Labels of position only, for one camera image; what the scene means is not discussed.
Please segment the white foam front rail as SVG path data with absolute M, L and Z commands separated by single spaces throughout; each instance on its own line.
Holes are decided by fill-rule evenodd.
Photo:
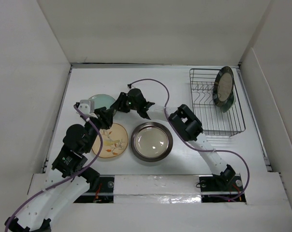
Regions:
M 116 175 L 114 203 L 201 203 L 197 175 Z

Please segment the teal round floral plate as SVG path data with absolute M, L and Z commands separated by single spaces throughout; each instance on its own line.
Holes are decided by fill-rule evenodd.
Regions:
M 112 96 L 107 94 L 96 94 L 88 98 L 88 100 L 90 101 L 90 105 L 93 106 L 93 109 L 90 110 L 89 115 L 93 115 L 95 109 L 99 109 L 102 107 L 106 107 L 106 109 L 109 109 L 111 105 L 116 101 Z

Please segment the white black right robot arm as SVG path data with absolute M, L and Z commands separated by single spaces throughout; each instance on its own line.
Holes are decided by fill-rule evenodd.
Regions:
M 135 110 L 142 118 L 168 122 L 179 138 L 197 151 L 207 163 L 218 189 L 224 191 L 232 185 L 234 169 L 207 141 L 202 123 L 187 105 L 171 108 L 172 112 L 169 113 L 168 107 L 146 101 L 141 90 L 134 88 L 128 93 L 121 92 L 111 108 L 123 113 Z

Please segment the yellow bird pattern plate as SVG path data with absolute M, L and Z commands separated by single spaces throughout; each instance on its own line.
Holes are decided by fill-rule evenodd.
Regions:
M 114 123 L 110 129 L 101 129 L 100 134 L 103 139 L 100 158 L 114 158 L 126 150 L 129 139 L 127 131 L 122 125 Z

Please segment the teal rectangular divided plate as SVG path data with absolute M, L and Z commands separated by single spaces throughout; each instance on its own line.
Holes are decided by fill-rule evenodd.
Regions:
M 221 110 L 223 113 L 226 113 L 229 111 L 229 109 L 234 105 L 235 103 L 235 96 L 234 93 L 232 93 L 229 97 L 229 99 L 227 100 L 227 102 L 221 106 Z

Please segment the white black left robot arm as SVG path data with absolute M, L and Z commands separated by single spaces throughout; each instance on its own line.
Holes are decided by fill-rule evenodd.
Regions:
M 89 153 L 101 129 L 113 124 L 113 109 L 96 109 L 94 115 L 77 113 L 84 125 L 73 124 L 63 138 L 63 146 L 53 161 L 42 190 L 28 198 L 5 222 L 5 231 L 49 232 L 64 211 L 86 191 L 99 187 L 100 175 L 87 164 Z

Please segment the grey rim cream plate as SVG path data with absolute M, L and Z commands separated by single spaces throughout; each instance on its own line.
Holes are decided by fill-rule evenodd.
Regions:
M 158 162 L 166 158 L 173 148 L 170 130 L 158 122 L 146 122 L 137 126 L 130 138 L 133 154 L 145 162 Z

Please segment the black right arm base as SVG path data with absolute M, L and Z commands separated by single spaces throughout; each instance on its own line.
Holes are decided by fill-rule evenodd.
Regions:
M 231 198 L 236 197 L 243 190 L 239 174 L 226 187 L 219 187 L 212 175 L 201 175 L 196 188 L 200 189 L 202 203 L 246 202 L 244 193 L 231 201 Z

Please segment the dark striped rim plate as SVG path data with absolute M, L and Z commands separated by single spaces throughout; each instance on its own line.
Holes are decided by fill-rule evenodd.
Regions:
M 234 74 L 229 66 L 221 68 L 213 85 L 213 101 L 217 107 L 225 106 L 234 93 Z

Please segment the black wire dish rack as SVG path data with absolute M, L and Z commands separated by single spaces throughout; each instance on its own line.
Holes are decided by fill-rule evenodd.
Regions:
M 190 69 L 192 110 L 202 123 L 204 134 L 233 136 L 245 131 L 245 121 L 234 83 L 235 103 L 223 113 L 213 101 L 213 85 L 219 69 Z

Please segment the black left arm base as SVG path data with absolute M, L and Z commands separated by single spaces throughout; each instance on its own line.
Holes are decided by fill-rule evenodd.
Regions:
M 114 175 L 100 176 L 97 187 L 88 190 L 78 197 L 74 203 L 113 203 L 114 202 Z

